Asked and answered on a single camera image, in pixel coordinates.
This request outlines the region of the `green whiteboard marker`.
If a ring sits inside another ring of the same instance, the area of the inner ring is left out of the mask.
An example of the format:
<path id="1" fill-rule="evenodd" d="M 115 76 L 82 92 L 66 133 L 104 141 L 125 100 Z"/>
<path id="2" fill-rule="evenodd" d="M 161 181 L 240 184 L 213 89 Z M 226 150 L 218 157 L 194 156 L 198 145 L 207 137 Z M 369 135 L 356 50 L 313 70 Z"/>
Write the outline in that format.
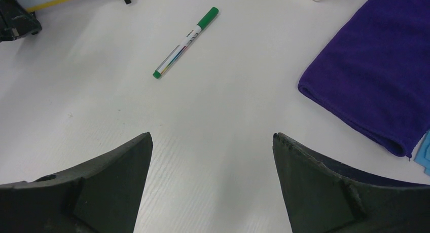
<path id="1" fill-rule="evenodd" d="M 153 77 L 156 79 L 162 78 L 178 58 L 187 50 L 197 36 L 207 28 L 211 22 L 218 15 L 219 9 L 212 7 L 203 18 L 197 23 L 197 25 L 187 34 L 185 39 L 177 45 L 170 54 L 163 60 L 163 62 L 153 72 Z"/>

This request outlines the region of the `purple towel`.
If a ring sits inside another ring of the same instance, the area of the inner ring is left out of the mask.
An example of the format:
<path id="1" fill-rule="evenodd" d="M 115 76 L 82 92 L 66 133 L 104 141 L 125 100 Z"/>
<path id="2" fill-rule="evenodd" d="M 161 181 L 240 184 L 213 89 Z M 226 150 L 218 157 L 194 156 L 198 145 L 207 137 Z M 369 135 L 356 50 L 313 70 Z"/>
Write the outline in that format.
<path id="1" fill-rule="evenodd" d="M 298 90 L 398 157 L 429 130 L 429 0 L 368 0 Z"/>

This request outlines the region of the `blue patterned cloth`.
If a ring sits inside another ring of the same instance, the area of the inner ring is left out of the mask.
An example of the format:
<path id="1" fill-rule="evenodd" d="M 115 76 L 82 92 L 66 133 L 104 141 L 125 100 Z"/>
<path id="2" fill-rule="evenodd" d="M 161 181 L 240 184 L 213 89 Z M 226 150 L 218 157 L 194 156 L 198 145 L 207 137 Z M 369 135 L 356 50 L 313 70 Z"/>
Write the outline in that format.
<path id="1" fill-rule="evenodd" d="M 425 175 L 429 176 L 429 131 L 420 144 L 414 162 L 423 166 Z"/>

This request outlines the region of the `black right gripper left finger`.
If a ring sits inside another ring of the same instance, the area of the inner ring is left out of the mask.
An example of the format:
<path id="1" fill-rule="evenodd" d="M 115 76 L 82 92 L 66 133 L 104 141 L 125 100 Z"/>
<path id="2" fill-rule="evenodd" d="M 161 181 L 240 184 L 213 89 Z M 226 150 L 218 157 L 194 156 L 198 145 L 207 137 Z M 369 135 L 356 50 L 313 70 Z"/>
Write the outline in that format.
<path id="1" fill-rule="evenodd" d="M 1 232 L 133 232 L 152 150 L 146 132 L 69 169 L 1 185 Z"/>

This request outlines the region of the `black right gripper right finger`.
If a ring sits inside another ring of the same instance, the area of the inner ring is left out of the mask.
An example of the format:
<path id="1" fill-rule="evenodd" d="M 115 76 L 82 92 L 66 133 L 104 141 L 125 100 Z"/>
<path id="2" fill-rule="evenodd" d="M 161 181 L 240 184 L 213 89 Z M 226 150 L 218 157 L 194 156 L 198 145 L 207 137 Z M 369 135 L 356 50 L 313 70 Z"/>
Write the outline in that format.
<path id="1" fill-rule="evenodd" d="M 429 232 L 429 186 L 374 175 L 273 135 L 293 232 Z"/>

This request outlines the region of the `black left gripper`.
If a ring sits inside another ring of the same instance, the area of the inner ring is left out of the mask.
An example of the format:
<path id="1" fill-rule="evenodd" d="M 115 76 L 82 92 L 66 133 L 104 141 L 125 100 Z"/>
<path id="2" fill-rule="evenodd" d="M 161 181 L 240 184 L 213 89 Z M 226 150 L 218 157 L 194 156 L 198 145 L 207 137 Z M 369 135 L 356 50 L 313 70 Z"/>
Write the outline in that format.
<path id="1" fill-rule="evenodd" d="M 34 12 L 27 12 L 16 0 L 1 0 L 1 42 L 36 35 L 41 30 Z"/>

